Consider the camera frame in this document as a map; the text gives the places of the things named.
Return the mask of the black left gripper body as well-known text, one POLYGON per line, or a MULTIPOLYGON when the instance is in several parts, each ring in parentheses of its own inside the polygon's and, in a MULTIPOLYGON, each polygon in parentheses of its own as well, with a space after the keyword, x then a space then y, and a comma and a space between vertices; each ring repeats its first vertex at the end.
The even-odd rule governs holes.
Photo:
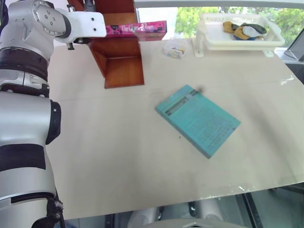
POLYGON ((73 42, 67 43, 68 50, 74 50, 74 44, 88 44, 91 42, 91 38, 77 38, 73 42))

